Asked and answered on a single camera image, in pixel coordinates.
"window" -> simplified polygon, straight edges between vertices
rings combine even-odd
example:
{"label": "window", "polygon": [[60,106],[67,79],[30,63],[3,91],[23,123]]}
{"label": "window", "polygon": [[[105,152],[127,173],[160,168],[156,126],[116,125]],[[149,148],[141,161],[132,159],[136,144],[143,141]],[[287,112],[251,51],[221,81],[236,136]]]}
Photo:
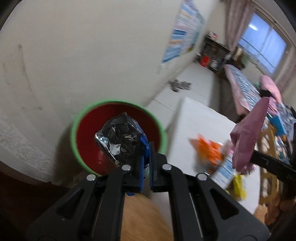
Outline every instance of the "window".
{"label": "window", "polygon": [[240,47],[266,74],[273,75],[285,55],[287,43],[273,28],[256,13],[239,41]]}

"tiled floor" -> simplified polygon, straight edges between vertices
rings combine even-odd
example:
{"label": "tiled floor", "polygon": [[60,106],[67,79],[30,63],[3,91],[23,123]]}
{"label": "tiled floor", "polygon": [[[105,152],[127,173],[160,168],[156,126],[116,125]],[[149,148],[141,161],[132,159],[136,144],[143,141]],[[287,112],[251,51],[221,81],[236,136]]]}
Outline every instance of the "tiled floor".
{"label": "tiled floor", "polygon": [[174,92],[167,85],[147,106],[165,129],[171,123],[174,112],[184,96],[218,111],[219,81],[213,72],[192,62],[176,79],[191,83],[191,89]]}

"yellow packet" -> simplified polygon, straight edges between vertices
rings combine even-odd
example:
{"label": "yellow packet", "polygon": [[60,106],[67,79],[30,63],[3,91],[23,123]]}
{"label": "yellow packet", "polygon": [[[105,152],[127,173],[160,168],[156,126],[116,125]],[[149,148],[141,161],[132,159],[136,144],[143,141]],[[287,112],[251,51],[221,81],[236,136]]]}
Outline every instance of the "yellow packet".
{"label": "yellow packet", "polygon": [[247,198],[247,191],[245,188],[244,179],[244,175],[235,174],[233,177],[234,194],[242,200]]}

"red bucket on floor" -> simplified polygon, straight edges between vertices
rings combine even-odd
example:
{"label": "red bucket on floor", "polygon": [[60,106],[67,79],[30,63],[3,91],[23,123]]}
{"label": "red bucket on floor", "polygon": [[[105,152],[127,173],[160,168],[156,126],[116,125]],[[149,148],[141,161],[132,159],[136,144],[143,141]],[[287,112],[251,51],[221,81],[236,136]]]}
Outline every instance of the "red bucket on floor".
{"label": "red bucket on floor", "polygon": [[71,131],[74,155],[89,173],[107,175],[115,168],[95,142],[94,135],[107,120],[123,112],[139,123],[148,141],[154,142],[155,151],[160,153],[166,151],[166,134],[159,121],[146,109],[128,102],[100,102],[86,108],[75,119]]}

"blue and white poster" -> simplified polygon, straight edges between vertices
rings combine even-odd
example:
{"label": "blue and white poster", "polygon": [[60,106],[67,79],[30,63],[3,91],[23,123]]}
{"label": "blue and white poster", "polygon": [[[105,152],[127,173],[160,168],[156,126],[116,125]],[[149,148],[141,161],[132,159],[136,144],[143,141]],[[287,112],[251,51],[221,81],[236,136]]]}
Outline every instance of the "blue and white poster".
{"label": "blue and white poster", "polygon": [[184,0],[166,48],[163,62],[192,51],[198,41],[203,25],[204,18],[196,9],[193,0]]}

